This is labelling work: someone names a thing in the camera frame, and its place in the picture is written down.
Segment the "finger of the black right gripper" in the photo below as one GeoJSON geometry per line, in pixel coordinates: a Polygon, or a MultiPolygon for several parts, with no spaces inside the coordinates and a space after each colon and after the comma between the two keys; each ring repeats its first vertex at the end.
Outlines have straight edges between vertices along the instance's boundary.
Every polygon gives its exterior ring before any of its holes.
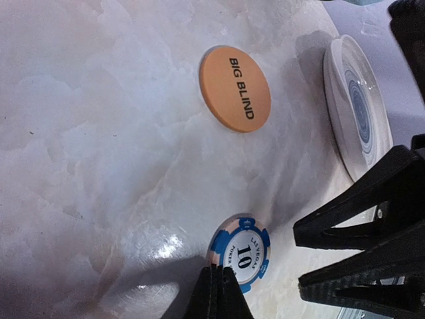
{"type": "Polygon", "coordinates": [[[424,149],[395,146],[348,190],[294,224],[296,246],[366,250],[424,220],[424,149]],[[338,225],[386,204],[383,220],[338,225]]]}
{"type": "Polygon", "coordinates": [[[424,312],[424,224],[299,278],[302,300],[374,313],[424,312]]]}

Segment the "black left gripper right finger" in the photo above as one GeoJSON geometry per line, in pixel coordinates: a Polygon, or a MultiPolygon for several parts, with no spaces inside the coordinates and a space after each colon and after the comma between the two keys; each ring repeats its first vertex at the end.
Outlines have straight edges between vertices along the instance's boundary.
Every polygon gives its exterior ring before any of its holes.
{"type": "Polygon", "coordinates": [[[214,276],[214,318],[253,318],[230,267],[217,266],[214,276]]]}

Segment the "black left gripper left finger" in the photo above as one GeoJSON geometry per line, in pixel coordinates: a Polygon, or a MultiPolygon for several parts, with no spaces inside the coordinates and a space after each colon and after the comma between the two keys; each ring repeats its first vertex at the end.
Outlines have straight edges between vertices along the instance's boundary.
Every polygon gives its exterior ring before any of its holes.
{"type": "Polygon", "coordinates": [[[202,268],[183,318],[216,318],[216,266],[202,268]]]}

